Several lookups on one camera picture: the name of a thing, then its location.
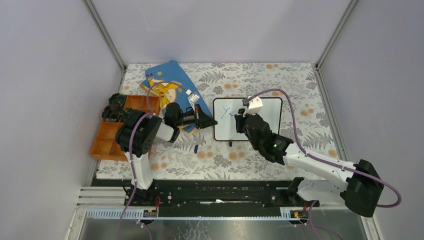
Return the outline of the white whiteboard black frame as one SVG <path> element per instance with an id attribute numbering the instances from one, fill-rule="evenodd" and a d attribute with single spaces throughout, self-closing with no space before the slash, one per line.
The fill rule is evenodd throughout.
<path id="1" fill-rule="evenodd" d="M 269 124 L 274 133 L 278 133 L 281 124 L 282 99 L 279 97 L 263 97 L 263 107 L 259 115 Z M 219 142 L 247 141 L 244 133 L 236 132 L 236 121 L 231 112 L 237 113 L 244 108 L 241 97 L 215 98 L 212 102 L 213 118 L 217 124 L 213 126 L 213 138 Z"/>

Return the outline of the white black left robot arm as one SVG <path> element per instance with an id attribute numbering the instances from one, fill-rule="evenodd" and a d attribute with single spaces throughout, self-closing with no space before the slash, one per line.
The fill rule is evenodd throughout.
<path id="1" fill-rule="evenodd" d="M 183 112 L 176 102 L 165 108 L 164 117 L 134 110 L 118 130 L 115 141 L 124 152 L 132 172 L 131 184 L 137 188 L 136 199 L 144 206 L 152 204 L 155 192 L 150 188 L 154 181 L 149 165 L 149 152 L 156 138 L 173 143 L 180 134 L 180 127 L 194 124 L 204 129 L 218 124 L 206 114 L 199 104 Z"/>

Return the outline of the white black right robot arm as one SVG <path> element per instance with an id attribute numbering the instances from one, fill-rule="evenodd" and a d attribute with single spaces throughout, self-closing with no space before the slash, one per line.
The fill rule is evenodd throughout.
<path id="1" fill-rule="evenodd" d="M 353 163 L 308 152 L 297 140 L 272 130 L 266 119 L 280 117 L 279 111 L 262 113 L 240 108 L 232 115 L 225 114 L 227 124 L 199 108 L 194 116 L 200 128 L 214 127 L 219 134 L 236 132 L 243 135 L 251 147 L 272 164 L 302 169 L 321 177 L 320 180 L 295 177 L 291 181 L 286 198 L 293 206 L 303 202 L 331 202 L 343 204 L 363 217 L 372 217 L 379 207 L 384 185 L 369 161 L 361 159 Z"/>

